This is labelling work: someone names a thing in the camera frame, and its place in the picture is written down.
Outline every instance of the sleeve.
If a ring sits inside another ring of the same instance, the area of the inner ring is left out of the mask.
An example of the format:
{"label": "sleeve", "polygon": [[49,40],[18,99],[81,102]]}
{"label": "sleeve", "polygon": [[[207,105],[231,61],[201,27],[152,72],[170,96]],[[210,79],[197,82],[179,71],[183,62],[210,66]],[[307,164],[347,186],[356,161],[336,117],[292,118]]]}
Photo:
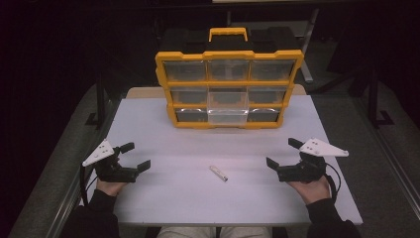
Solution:
{"label": "sleeve", "polygon": [[80,205],[70,213],[60,237],[119,237],[118,218],[113,213],[116,199],[95,189],[89,207]]}
{"label": "sleeve", "polygon": [[322,199],[306,206],[312,221],[308,238],[361,238],[352,221],[343,221],[331,198]]}

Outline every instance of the person's lap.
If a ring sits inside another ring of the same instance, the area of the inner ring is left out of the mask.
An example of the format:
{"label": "person's lap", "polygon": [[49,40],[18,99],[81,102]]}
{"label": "person's lap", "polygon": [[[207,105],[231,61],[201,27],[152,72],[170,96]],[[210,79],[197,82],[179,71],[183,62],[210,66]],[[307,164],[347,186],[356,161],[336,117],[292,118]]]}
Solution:
{"label": "person's lap", "polygon": [[[216,227],[163,227],[158,238],[215,238]],[[269,238],[268,227],[222,227],[221,238]]]}

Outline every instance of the clear plastic drawer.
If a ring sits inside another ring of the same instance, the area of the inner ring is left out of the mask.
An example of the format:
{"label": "clear plastic drawer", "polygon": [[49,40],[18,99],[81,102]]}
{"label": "clear plastic drawer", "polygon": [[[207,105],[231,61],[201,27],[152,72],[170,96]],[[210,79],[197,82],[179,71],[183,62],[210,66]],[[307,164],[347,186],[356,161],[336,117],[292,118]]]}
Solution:
{"label": "clear plastic drawer", "polygon": [[251,80],[288,80],[294,59],[252,60]]}
{"label": "clear plastic drawer", "polygon": [[207,122],[205,108],[177,108],[175,114],[178,122]]}
{"label": "clear plastic drawer", "polygon": [[206,103],[207,87],[172,87],[170,89],[172,100],[174,103]]}
{"label": "clear plastic drawer", "polygon": [[209,88],[207,114],[209,124],[243,126],[249,112],[248,93],[245,87]]}
{"label": "clear plastic drawer", "polygon": [[210,80],[247,80],[249,61],[245,59],[213,59],[208,61]]}
{"label": "clear plastic drawer", "polygon": [[281,108],[251,108],[248,122],[276,122]]}
{"label": "clear plastic drawer", "polygon": [[285,86],[250,86],[248,87],[250,103],[281,103],[286,89]]}
{"label": "clear plastic drawer", "polygon": [[164,61],[167,81],[204,81],[206,67],[200,61]]}

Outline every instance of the white table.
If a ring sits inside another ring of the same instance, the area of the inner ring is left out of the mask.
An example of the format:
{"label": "white table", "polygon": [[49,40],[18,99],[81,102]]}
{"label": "white table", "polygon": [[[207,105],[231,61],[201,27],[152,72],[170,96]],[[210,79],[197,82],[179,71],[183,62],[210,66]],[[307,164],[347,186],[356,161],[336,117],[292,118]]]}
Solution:
{"label": "white table", "polygon": [[[111,145],[134,142],[120,155],[123,167],[151,160],[152,167],[125,187],[115,205],[120,222],[142,225],[254,226],[309,222],[297,192],[266,166],[299,162],[289,137],[328,142],[310,96],[293,95],[278,129],[177,129],[167,118],[164,98],[123,99],[107,136]],[[325,158],[341,173],[333,157]],[[210,170],[218,167],[224,182]],[[338,182],[332,170],[327,170]],[[343,219],[362,219],[342,177],[336,207]],[[88,190],[89,197],[93,188]]]}

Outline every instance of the person's hand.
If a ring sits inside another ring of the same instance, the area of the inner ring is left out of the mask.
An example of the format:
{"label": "person's hand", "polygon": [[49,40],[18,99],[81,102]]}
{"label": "person's hand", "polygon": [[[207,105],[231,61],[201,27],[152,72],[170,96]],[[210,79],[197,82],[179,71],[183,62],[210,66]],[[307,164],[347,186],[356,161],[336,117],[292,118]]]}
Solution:
{"label": "person's hand", "polygon": [[117,196],[125,185],[127,185],[126,182],[108,182],[98,178],[96,189],[99,189],[110,196]]}
{"label": "person's hand", "polygon": [[330,186],[328,184],[327,178],[324,176],[322,176],[317,181],[311,181],[309,183],[304,183],[301,181],[290,181],[288,184],[296,189],[306,205],[321,199],[331,197]]}

